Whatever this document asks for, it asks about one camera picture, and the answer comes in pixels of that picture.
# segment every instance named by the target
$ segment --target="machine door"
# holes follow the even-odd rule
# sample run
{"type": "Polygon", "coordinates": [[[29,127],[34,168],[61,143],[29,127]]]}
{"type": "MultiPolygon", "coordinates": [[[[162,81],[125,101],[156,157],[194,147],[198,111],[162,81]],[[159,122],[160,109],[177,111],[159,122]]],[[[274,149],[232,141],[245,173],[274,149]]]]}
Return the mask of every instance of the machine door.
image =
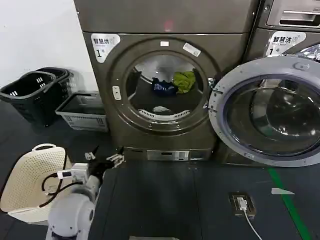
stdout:
{"type": "Polygon", "coordinates": [[[210,122],[232,150],[279,167],[320,162],[320,63],[295,55],[247,62],[209,100],[210,122]]]}

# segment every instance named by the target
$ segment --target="round door window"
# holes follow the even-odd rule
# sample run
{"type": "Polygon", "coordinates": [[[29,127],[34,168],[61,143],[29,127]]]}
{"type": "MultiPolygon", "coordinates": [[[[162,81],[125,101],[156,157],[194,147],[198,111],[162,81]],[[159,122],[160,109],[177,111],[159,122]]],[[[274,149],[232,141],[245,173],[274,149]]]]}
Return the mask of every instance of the round door window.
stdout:
{"type": "Polygon", "coordinates": [[[319,145],[320,96],[290,78],[267,76],[233,92],[223,116],[238,143],[278,157],[300,155],[319,145]]]}
{"type": "Polygon", "coordinates": [[[126,81],[131,106],[148,119],[173,121],[189,115],[204,97],[203,80],[188,61],[156,55],[137,64],[126,81]]]}

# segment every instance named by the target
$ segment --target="green floor line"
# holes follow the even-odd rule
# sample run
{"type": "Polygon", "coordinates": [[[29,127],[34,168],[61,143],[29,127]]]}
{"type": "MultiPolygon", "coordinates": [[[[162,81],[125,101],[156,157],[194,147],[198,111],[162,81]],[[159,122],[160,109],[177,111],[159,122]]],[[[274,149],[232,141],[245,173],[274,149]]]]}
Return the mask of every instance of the green floor line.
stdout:
{"type": "MultiPolygon", "coordinates": [[[[268,167],[268,172],[275,183],[275,185],[280,189],[285,189],[284,184],[282,183],[276,169],[273,167],[268,167]]],[[[289,195],[281,195],[284,205],[286,209],[289,211],[291,219],[293,220],[296,229],[299,231],[299,234],[302,240],[311,240],[311,235],[306,227],[306,225],[302,222],[297,209],[295,208],[294,202],[289,195]]]]}

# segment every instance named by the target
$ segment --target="white cable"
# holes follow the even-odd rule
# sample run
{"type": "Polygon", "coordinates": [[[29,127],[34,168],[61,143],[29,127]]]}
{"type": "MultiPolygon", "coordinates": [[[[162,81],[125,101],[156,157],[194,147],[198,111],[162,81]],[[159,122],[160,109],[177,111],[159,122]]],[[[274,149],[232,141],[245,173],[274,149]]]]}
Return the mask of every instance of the white cable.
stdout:
{"type": "Polygon", "coordinates": [[[244,216],[245,216],[245,219],[246,221],[248,222],[248,224],[250,225],[250,227],[252,228],[253,232],[255,233],[255,235],[260,239],[262,240],[262,238],[260,237],[260,235],[257,233],[257,231],[255,230],[254,226],[252,226],[249,218],[248,218],[248,215],[247,215],[247,200],[244,200],[243,197],[237,197],[236,200],[238,201],[238,204],[239,204],[239,208],[240,210],[242,210],[244,212],[244,216]]]}
{"type": "Polygon", "coordinates": [[[249,218],[248,218],[248,215],[247,215],[247,212],[246,210],[243,210],[244,212],[244,216],[245,216],[245,219],[246,221],[248,222],[248,224],[250,225],[250,227],[252,228],[253,232],[255,233],[255,235],[260,239],[262,240],[262,238],[260,237],[260,235],[257,233],[257,231],[255,230],[254,226],[252,226],[251,222],[249,221],[249,218]]]}

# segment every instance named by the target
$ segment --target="white laundry basket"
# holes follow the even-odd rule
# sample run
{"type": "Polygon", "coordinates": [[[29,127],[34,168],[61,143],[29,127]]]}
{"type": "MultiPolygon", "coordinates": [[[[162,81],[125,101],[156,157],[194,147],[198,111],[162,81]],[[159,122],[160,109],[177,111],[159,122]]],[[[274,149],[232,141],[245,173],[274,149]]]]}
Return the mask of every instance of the white laundry basket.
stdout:
{"type": "MultiPolygon", "coordinates": [[[[68,190],[59,193],[49,204],[39,207],[47,202],[59,185],[58,178],[44,179],[57,171],[71,168],[69,157],[62,147],[51,143],[43,143],[34,147],[23,155],[15,164],[3,189],[0,208],[10,216],[26,223],[39,223],[48,220],[48,214],[54,201],[68,194],[68,190]]],[[[70,184],[72,179],[63,180],[61,188],[70,184]]]]}

